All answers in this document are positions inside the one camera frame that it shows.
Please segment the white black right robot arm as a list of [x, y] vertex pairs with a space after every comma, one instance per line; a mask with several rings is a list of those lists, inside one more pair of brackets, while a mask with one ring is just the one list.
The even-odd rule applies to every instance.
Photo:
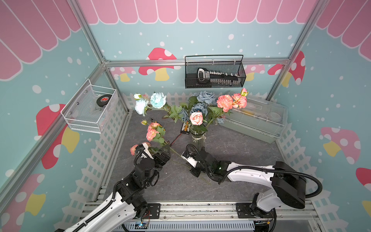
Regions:
[[269, 188], [264, 193], [256, 193], [249, 204], [238, 204], [236, 210], [240, 218], [276, 217], [275, 209], [283, 205], [304, 209], [308, 198], [318, 196], [322, 183], [315, 177], [300, 173], [282, 161], [269, 166], [242, 165], [226, 160], [217, 160], [205, 149], [198, 150], [194, 145], [186, 146], [182, 158], [191, 165], [191, 173], [199, 177], [201, 173], [214, 182], [248, 182]]

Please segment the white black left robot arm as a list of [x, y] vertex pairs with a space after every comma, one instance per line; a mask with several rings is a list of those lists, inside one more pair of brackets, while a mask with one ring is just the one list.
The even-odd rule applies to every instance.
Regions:
[[128, 176], [115, 183], [110, 196], [66, 232], [111, 232], [128, 220], [149, 215], [143, 194], [157, 184], [160, 171], [171, 158], [170, 146], [151, 153], [148, 144], [143, 143], [134, 154], [134, 169]]

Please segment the pink bud flower stem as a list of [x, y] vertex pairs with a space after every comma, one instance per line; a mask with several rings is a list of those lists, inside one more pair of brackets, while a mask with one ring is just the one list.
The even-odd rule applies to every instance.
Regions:
[[137, 147], [138, 147], [138, 144], [137, 144], [137, 145], [134, 145], [134, 146], [132, 146], [132, 147], [130, 148], [130, 153], [131, 153], [132, 156], [135, 155], [135, 151], [136, 151], [136, 148], [137, 148]]

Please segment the large pink peony stem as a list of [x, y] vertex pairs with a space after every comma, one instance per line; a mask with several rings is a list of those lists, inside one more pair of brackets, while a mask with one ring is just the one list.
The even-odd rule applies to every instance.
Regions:
[[243, 88], [240, 93], [219, 96], [216, 101], [216, 106], [208, 107], [210, 110], [210, 116], [208, 116], [208, 118], [210, 121], [213, 121], [229, 114], [232, 109], [246, 108], [248, 94], [249, 92]]

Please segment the pink peony pair stem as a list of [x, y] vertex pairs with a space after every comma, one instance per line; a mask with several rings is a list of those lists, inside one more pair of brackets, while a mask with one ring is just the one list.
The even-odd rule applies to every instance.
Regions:
[[182, 158], [182, 155], [178, 153], [175, 149], [172, 148], [172, 143], [166, 142], [165, 141], [165, 133], [166, 130], [165, 128], [158, 122], [151, 122], [148, 123], [146, 120], [143, 120], [141, 122], [143, 125], [147, 125], [147, 133], [146, 133], [146, 139], [147, 142], [156, 142], [159, 143], [162, 146], [169, 145], [170, 146], [170, 152], [173, 152], [174, 154], [178, 155], [179, 157]]

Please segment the pink rose stem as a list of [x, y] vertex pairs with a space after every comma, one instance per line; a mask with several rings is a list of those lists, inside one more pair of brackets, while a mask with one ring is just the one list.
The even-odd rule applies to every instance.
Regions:
[[195, 135], [201, 135], [207, 132], [207, 128], [203, 124], [203, 114], [201, 112], [193, 112], [190, 117], [191, 133]]

